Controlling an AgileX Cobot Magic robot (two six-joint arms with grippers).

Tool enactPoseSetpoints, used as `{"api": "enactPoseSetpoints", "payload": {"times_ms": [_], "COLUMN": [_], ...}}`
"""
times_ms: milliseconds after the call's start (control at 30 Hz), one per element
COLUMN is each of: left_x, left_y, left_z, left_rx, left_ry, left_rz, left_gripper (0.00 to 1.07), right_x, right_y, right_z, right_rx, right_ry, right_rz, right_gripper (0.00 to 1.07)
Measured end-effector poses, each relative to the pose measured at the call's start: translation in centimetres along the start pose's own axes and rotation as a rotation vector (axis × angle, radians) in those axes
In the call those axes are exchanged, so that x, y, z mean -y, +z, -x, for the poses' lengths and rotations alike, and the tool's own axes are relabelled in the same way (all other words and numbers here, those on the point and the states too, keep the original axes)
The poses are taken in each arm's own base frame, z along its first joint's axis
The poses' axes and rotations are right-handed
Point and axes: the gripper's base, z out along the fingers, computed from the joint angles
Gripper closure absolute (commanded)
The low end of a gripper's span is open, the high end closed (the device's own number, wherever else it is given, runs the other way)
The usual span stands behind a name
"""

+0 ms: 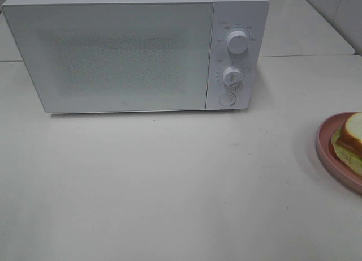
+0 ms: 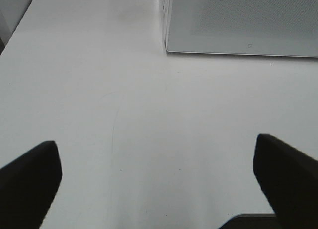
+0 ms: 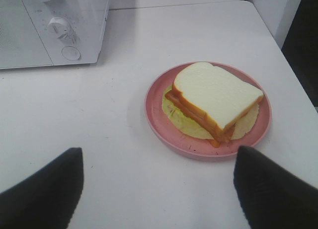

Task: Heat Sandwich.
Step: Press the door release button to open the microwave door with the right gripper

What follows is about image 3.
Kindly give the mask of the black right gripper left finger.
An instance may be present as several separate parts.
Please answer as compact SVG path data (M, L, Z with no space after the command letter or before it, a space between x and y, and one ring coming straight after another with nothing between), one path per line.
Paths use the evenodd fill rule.
M0 227L66 229L82 190L82 149L70 148L0 194Z

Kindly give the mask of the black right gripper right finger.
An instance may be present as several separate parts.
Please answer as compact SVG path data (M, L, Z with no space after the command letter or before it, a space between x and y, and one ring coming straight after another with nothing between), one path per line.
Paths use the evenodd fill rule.
M258 150L240 146L234 187L252 229L316 229L318 190Z

